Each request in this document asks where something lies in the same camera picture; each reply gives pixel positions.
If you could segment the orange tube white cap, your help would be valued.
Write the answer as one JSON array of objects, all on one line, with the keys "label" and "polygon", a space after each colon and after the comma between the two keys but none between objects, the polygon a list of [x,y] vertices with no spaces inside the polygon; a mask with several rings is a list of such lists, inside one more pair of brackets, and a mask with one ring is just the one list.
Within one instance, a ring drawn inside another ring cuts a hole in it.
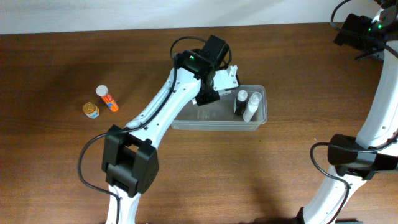
[{"label": "orange tube white cap", "polygon": [[117,112],[119,109],[118,104],[116,103],[115,99],[110,94],[108,87],[105,85],[100,85],[96,88],[96,94],[101,97],[101,99],[105,102],[107,107],[112,112]]}]

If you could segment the white spray bottle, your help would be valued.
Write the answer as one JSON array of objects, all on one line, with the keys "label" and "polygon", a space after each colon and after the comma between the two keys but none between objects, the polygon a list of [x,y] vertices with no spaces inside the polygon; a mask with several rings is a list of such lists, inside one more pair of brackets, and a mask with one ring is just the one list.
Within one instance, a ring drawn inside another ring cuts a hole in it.
[{"label": "white spray bottle", "polygon": [[251,118],[254,116],[254,113],[257,111],[258,106],[260,104],[262,100],[262,94],[259,92],[254,92],[247,105],[246,105],[246,109],[243,113],[243,120],[244,122],[249,122],[251,120]]}]

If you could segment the dark bottle white cap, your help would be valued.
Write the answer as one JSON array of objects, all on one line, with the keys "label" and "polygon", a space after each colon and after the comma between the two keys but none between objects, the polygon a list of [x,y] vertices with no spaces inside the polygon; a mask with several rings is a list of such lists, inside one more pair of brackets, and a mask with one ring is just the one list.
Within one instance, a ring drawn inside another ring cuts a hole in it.
[{"label": "dark bottle white cap", "polygon": [[234,101],[234,114],[243,115],[248,101],[248,93],[245,90],[240,90]]}]

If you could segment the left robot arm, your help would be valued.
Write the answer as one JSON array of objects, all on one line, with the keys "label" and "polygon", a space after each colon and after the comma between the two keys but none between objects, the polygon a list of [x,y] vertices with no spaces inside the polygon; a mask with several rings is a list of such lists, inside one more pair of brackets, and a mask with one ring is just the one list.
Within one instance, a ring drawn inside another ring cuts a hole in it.
[{"label": "left robot arm", "polygon": [[231,56],[227,42],[215,35],[200,49],[177,53],[167,81],[142,113],[123,128],[110,127],[101,163],[111,196],[107,223],[135,222],[139,198],[159,171],[157,148],[184,106],[216,102],[221,91],[240,85]]}]

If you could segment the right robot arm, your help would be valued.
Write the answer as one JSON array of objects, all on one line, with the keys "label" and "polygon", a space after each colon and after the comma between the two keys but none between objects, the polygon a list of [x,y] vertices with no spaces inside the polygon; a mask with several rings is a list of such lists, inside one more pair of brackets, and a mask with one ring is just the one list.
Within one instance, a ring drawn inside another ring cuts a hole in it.
[{"label": "right robot arm", "polygon": [[310,148],[310,159],[325,179],[294,223],[336,223],[360,187],[377,173],[397,171],[397,0],[378,1],[374,17],[349,14],[334,43],[349,45],[359,59],[383,55],[382,73],[368,117],[357,136],[335,134]]}]

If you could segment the white green medicine box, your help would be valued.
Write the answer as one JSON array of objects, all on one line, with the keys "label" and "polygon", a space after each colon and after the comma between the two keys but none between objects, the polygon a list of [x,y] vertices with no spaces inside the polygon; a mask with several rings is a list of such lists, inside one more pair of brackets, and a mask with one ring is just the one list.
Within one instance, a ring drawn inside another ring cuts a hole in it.
[{"label": "white green medicine box", "polygon": [[230,93],[231,90],[209,91],[207,93],[199,92],[196,97],[192,98],[192,103],[198,106],[207,105],[220,100],[222,96],[228,95]]}]

